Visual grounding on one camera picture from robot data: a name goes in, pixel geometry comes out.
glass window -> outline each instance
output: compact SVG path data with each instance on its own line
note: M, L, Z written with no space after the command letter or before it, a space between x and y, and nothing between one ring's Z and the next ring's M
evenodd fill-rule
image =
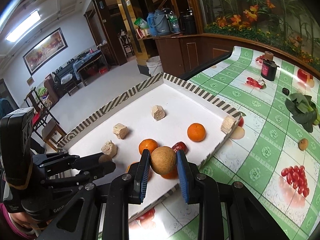
M200 0L204 32L259 41L320 71L319 25L301 0Z

wooden stool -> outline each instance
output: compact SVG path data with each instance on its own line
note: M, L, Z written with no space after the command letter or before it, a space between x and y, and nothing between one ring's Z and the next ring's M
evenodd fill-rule
M55 132L58 132L61 135L58 141L52 138ZM57 147L55 147L53 143L58 146L58 142L61 139L63 139L63 137L65 137L66 135L67 135L66 132L62 130L62 128L56 123L56 121L53 118L42 129L42 140L55 151L57 151Z

bucket handle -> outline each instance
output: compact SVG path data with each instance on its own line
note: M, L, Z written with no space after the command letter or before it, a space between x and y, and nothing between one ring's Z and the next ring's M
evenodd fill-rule
M150 24L151 27L158 27L158 26L160 25L160 23L162 23L163 18L164 18L164 15L162 16L162 19L161 19L161 21L160 21L158 24L153 25L153 24L151 23L151 24Z

pink bottle label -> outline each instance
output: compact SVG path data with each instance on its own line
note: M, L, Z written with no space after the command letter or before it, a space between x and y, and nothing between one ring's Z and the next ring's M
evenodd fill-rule
M262 64L261 73L262 73L264 76L268 76L268 70L269 70L269 67L266 66L265 64Z

ceiling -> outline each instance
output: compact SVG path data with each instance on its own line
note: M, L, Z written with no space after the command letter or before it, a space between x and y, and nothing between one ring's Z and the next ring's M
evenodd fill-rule
M77 11L86 11L91 0L22 0L0 33L0 72L5 70L12 57L35 39L51 23ZM41 20L16 42L6 40L32 12L38 10Z

